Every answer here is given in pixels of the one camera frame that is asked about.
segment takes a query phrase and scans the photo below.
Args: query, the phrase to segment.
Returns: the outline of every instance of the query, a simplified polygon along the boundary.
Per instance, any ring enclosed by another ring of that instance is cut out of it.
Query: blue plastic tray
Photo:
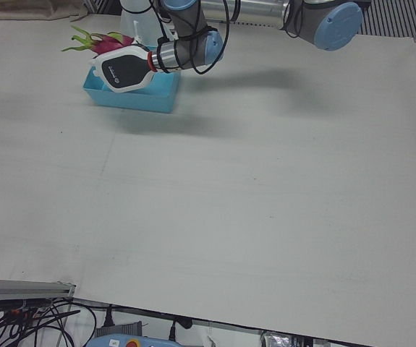
[[[126,93],[111,91],[100,77],[93,75],[90,69],[83,88],[90,97],[102,106],[133,108],[136,110],[172,112],[180,72],[165,74],[156,73],[149,86]]]

